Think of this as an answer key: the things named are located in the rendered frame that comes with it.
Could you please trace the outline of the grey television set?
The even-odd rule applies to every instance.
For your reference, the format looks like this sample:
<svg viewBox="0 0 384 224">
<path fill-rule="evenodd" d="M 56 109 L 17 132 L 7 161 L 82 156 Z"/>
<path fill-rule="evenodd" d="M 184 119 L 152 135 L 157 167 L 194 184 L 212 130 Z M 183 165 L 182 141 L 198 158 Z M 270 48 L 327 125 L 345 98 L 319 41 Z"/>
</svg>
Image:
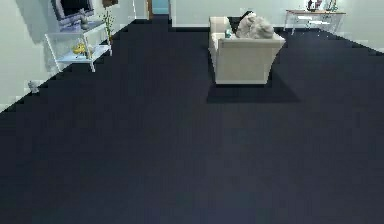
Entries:
<svg viewBox="0 0 384 224">
<path fill-rule="evenodd" d="M 50 0 L 60 27 L 72 25 L 80 20 L 84 11 L 85 17 L 94 14 L 91 0 Z"/>
</svg>

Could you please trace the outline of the white glass shelf table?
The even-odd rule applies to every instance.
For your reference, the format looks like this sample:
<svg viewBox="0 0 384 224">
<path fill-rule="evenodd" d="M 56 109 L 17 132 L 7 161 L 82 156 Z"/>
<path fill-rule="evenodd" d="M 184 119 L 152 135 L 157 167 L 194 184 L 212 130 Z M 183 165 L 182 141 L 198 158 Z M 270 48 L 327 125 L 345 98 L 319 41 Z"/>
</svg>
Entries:
<svg viewBox="0 0 384 224">
<path fill-rule="evenodd" d="M 106 37 L 106 44 L 102 41 L 95 43 L 89 41 L 90 35 L 101 33 Z M 103 21 L 89 22 L 87 30 L 83 30 L 79 25 L 65 27 L 60 32 L 47 33 L 45 38 L 59 72 L 73 63 L 88 64 L 90 70 L 94 72 L 94 62 L 98 58 L 106 52 L 112 55 L 111 42 Z"/>
</svg>

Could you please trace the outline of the green house plant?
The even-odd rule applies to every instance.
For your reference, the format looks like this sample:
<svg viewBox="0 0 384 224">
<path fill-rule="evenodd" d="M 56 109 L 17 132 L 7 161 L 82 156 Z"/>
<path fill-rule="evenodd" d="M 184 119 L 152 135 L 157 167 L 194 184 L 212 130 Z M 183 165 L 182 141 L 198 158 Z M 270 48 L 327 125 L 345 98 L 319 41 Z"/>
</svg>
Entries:
<svg viewBox="0 0 384 224">
<path fill-rule="evenodd" d="M 112 16 L 111 11 L 107 8 L 104 9 L 101 18 L 106 25 L 108 40 L 109 42 L 112 42 L 113 22 L 115 21 L 115 18 Z"/>
</svg>

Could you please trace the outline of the dark small statue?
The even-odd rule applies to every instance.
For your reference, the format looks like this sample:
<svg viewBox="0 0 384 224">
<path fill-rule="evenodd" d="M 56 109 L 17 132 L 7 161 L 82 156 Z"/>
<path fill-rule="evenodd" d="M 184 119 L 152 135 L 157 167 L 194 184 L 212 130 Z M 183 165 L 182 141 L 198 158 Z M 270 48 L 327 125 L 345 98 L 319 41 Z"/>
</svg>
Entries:
<svg viewBox="0 0 384 224">
<path fill-rule="evenodd" d="M 314 12 L 319 9 L 322 0 L 308 0 L 307 2 L 307 10 L 310 12 Z"/>
</svg>

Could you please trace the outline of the wooden top side table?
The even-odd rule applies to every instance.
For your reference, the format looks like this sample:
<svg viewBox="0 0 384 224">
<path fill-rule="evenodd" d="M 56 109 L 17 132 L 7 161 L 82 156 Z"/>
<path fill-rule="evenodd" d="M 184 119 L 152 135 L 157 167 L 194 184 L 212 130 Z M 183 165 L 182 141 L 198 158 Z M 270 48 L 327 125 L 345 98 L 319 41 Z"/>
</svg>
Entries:
<svg viewBox="0 0 384 224">
<path fill-rule="evenodd" d="M 291 34 L 297 30 L 297 25 L 305 21 L 306 25 L 317 25 L 320 30 L 336 33 L 345 12 L 327 10 L 293 10 L 287 9 L 283 30 L 291 28 Z"/>
</svg>

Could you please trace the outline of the grey crumpled cushion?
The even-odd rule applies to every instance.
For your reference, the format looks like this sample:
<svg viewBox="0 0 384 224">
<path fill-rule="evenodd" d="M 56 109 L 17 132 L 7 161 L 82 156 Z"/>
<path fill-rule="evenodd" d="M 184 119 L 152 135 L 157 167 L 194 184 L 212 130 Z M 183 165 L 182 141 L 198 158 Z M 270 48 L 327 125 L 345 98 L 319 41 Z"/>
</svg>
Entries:
<svg viewBox="0 0 384 224">
<path fill-rule="evenodd" d="M 271 39 L 274 28 L 271 23 L 262 16 L 251 12 L 239 22 L 236 37 L 249 39 Z"/>
</svg>

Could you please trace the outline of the brown framed room door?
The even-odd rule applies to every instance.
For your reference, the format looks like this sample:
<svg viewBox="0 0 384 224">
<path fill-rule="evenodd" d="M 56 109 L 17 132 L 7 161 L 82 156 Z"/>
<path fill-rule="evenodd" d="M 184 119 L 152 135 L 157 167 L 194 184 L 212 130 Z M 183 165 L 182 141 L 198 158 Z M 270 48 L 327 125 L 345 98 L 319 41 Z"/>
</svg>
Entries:
<svg viewBox="0 0 384 224">
<path fill-rule="evenodd" d="M 153 19 L 171 19 L 170 0 L 146 0 L 148 18 Z"/>
</svg>

